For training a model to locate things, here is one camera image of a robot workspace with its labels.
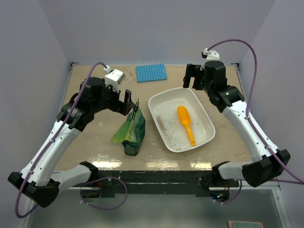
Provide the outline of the orange plastic scoop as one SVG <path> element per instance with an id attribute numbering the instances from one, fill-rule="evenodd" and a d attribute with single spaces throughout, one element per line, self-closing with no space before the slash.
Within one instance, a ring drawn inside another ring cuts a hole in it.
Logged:
<path id="1" fill-rule="evenodd" d="M 186 109 L 186 107 L 180 105 L 180 106 L 178 106 L 177 111 L 178 111 L 178 116 L 179 116 L 180 123 L 181 123 L 182 126 L 185 127 L 185 129 L 187 131 L 187 134 L 188 134 L 188 137 L 189 137 L 189 140 L 190 140 L 190 144 L 192 146 L 195 146 L 196 142 L 195 142 L 195 138 L 194 138 L 194 135 L 192 133 L 192 130 L 191 130 L 191 119 L 190 119 L 190 115 L 188 113 L 188 110 Z"/>

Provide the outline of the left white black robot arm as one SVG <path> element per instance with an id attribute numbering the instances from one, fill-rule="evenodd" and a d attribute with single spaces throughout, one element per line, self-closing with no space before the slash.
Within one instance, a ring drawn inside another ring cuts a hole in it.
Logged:
<path id="1" fill-rule="evenodd" d="M 62 106 L 53 129 L 32 161 L 22 171 L 12 172 L 8 181 L 42 208 L 49 206 L 59 193 L 70 187 L 82 183 L 96 185 L 98 168 L 86 161 L 58 174 L 53 171 L 96 113 L 109 109 L 127 115 L 134 107 L 131 94 L 126 90 L 124 100 L 120 101 L 120 91 L 107 85 L 104 78 L 91 77 L 87 82 L 83 81 L 79 92 Z"/>

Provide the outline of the green litter bag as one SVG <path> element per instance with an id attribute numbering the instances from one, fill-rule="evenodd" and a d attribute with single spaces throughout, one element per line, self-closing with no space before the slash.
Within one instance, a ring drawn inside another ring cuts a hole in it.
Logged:
<path id="1" fill-rule="evenodd" d="M 133 120 L 133 109 L 127 116 L 126 121 L 111 138 L 112 143 L 121 143 L 124 153 L 128 156 L 136 156 L 145 137 L 146 120 L 140 107 L 137 110 L 136 117 Z"/>

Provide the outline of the white litter box tray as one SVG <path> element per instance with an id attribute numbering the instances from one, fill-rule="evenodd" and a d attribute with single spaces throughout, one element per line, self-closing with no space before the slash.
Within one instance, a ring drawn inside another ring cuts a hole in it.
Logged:
<path id="1" fill-rule="evenodd" d="M 181 125 L 177 108 L 184 106 L 191 119 L 191 130 L 196 145 L 192 146 L 184 126 Z M 166 147 L 171 152 L 186 152 L 210 142 L 215 127 L 201 102 L 189 88 L 174 88 L 154 95 L 148 107 Z"/>

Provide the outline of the black bag clip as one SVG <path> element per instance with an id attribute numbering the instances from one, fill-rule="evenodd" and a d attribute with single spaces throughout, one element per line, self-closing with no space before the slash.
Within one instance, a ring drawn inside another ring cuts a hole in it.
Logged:
<path id="1" fill-rule="evenodd" d="M 139 99 L 137 99 L 136 103 L 135 103 L 135 106 L 133 107 L 133 115 L 132 115 L 132 119 L 134 120 L 135 117 L 136 117 L 136 113 L 137 113 L 137 110 L 139 108 Z"/>

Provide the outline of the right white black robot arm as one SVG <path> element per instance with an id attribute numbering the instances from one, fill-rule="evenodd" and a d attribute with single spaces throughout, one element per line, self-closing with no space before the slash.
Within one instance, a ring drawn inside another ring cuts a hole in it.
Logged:
<path id="1" fill-rule="evenodd" d="M 226 67 L 221 61 L 209 61 L 204 68 L 187 64 L 183 87 L 188 88 L 194 78 L 193 88 L 207 93 L 209 101 L 217 107 L 237 130 L 249 150 L 251 161 L 222 162 L 212 168 L 212 182 L 221 187 L 229 179 L 245 180 L 258 187 L 283 173 L 291 156 L 288 150 L 280 150 L 261 130 L 255 119 L 245 113 L 247 103 L 235 86 L 228 85 Z"/>

